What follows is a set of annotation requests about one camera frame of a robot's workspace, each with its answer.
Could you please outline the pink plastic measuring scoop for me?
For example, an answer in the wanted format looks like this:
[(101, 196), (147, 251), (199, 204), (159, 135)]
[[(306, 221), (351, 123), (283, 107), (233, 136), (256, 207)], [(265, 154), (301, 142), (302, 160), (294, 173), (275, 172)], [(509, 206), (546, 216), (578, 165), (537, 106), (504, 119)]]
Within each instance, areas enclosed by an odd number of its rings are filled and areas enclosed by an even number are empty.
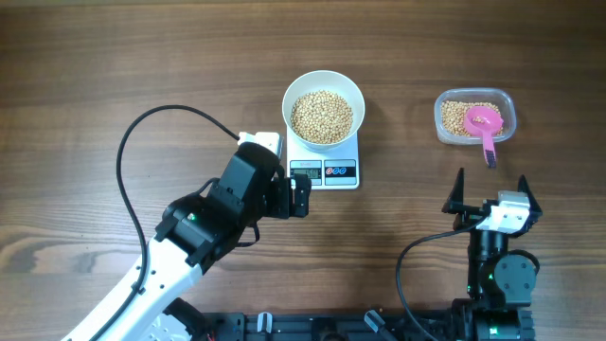
[(470, 135), (480, 138), (487, 166), (495, 169), (497, 159), (493, 138), (503, 126), (501, 116), (490, 107), (473, 106), (466, 112), (463, 125)]

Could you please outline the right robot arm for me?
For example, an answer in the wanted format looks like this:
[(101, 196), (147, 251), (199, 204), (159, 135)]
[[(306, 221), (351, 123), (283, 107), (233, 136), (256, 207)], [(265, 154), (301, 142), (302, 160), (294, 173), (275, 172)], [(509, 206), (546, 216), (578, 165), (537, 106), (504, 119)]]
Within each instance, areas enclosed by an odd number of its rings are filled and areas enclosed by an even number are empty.
[(453, 301), (451, 340), (532, 341), (531, 305), (540, 271), (538, 259), (508, 242), (538, 222), (543, 211), (522, 175), (515, 191), (500, 190), (481, 206), (464, 203), (464, 171), (459, 170), (442, 211), (454, 214), (454, 231), (467, 232), (467, 299)]

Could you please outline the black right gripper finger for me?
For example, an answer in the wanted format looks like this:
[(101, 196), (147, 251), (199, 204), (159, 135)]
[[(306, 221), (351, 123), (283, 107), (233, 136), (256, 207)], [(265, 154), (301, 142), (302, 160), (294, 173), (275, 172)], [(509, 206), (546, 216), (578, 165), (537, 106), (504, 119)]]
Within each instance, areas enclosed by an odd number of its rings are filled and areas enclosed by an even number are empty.
[(463, 213), (464, 210), (464, 169), (460, 168), (454, 186), (441, 211), (443, 213)]
[(524, 193), (527, 196), (528, 201), (529, 201), (529, 210), (530, 210), (531, 214), (533, 216), (542, 216), (543, 211), (542, 211), (540, 205), (538, 204), (536, 198), (534, 197), (534, 195), (529, 187), (529, 184), (526, 180), (526, 177), (524, 175), (521, 175), (519, 177), (517, 190), (519, 192)]

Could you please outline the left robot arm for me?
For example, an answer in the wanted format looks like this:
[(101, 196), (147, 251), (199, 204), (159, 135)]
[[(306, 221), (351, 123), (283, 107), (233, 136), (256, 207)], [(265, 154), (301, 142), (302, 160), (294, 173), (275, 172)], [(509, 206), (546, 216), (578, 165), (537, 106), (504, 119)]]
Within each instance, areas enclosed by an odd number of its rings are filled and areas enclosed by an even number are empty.
[(67, 339), (141, 339), (172, 301), (241, 246), (245, 228), (263, 217), (307, 216), (311, 189), (306, 175), (286, 176), (274, 152), (242, 143), (207, 195), (189, 194), (166, 208), (147, 257), (136, 261)]

